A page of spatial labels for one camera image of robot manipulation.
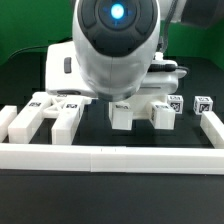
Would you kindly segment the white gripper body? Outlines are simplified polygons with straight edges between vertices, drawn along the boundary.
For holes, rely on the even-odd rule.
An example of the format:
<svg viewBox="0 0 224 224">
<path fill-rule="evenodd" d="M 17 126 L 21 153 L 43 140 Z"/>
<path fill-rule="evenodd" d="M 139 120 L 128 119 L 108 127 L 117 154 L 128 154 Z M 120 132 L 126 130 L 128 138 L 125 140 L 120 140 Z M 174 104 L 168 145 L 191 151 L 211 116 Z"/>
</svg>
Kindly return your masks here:
<svg viewBox="0 0 224 224">
<path fill-rule="evenodd" d="M 168 95 L 178 88 L 177 71 L 149 72 L 143 80 L 137 95 Z M 75 46 L 72 41 L 53 44 L 48 47 L 45 90 L 52 95 L 82 95 L 96 98 L 97 94 L 83 81 L 75 57 Z"/>
</svg>

